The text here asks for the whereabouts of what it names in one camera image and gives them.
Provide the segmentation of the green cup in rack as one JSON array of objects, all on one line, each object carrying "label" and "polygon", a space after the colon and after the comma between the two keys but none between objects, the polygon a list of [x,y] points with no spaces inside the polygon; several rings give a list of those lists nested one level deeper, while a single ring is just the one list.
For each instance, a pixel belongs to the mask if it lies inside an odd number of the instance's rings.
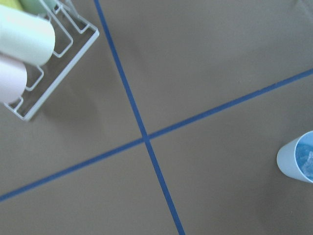
[{"label": "green cup in rack", "polygon": [[[24,10],[28,13],[34,15],[46,13],[44,5],[39,0],[20,0],[20,3]],[[57,5],[55,0],[44,0],[43,3],[45,3],[50,10],[54,9]]]}]

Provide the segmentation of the light blue plastic cup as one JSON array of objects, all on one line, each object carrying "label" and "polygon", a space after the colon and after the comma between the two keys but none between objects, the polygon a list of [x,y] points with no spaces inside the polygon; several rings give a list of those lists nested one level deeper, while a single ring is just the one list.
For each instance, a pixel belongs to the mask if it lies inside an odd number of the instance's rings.
[{"label": "light blue plastic cup", "polygon": [[277,165],[280,171],[286,176],[312,184],[313,181],[301,171],[296,160],[296,148],[299,143],[312,146],[313,132],[309,131],[281,147],[276,157]]}]

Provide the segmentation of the pink cup in rack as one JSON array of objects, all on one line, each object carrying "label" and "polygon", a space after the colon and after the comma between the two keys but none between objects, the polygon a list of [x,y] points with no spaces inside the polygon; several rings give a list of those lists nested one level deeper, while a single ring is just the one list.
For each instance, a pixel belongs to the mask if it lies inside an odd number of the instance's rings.
[{"label": "pink cup in rack", "polygon": [[24,92],[27,71],[24,63],[11,57],[0,56],[0,101],[15,102]]}]

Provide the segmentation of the white cup in rack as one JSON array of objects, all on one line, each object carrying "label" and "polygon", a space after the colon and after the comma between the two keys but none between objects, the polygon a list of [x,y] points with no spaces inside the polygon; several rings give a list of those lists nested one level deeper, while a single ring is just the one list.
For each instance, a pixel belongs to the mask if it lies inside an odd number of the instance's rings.
[{"label": "white cup in rack", "polygon": [[0,52],[28,64],[42,66],[55,48],[52,24],[41,17],[0,6]]}]

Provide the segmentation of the yellow cup in rack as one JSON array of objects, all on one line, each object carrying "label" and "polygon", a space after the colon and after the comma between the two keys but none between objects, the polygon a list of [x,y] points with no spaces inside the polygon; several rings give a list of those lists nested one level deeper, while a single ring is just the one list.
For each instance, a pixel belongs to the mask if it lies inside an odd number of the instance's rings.
[{"label": "yellow cup in rack", "polygon": [[19,0],[0,0],[0,4],[9,8],[23,11],[23,7]]}]

